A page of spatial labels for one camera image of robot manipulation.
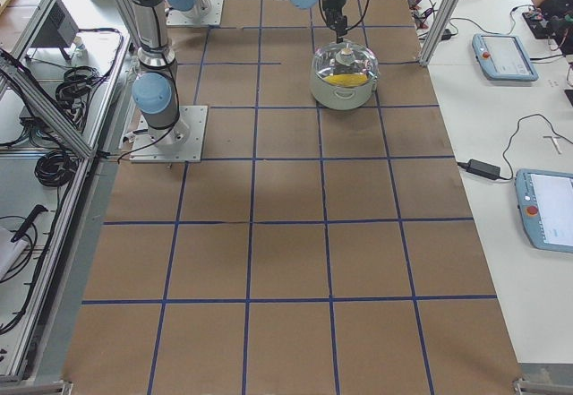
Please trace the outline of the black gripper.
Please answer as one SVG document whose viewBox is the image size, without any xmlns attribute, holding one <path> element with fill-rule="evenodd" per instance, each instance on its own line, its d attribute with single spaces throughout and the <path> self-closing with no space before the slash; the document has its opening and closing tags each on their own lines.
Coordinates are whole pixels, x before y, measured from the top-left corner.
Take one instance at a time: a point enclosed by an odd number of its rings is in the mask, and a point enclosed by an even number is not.
<svg viewBox="0 0 573 395">
<path fill-rule="evenodd" d="M 346 0 L 321 0 L 321 10 L 326 26 L 336 32 L 336 42 L 342 43 L 347 32 L 348 20 L 343 13 Z"/>
</svg>

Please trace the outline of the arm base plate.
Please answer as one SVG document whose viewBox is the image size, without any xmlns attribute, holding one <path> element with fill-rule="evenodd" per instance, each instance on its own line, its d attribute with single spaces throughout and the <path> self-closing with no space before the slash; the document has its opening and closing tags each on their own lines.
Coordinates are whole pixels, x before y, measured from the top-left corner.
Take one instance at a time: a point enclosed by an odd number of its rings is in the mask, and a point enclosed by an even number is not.
<svg viewBox="0 0 573 395">
<path fill-rule="evenodd" d="M 218 27 L 224 0 L 166 0 L 167 26 L 171 28 Z"/>
<path fill-rule="evenodd" d="M 133 163 L 200 162 L 207 117 L 207 106 L 181 106 L 178 122 L 160 139 L 166 132 L 149 128 L 144 115 L 140 115 L 138 128 L 145 132 L 134 137 L 129 160 Z"/>
</svg>

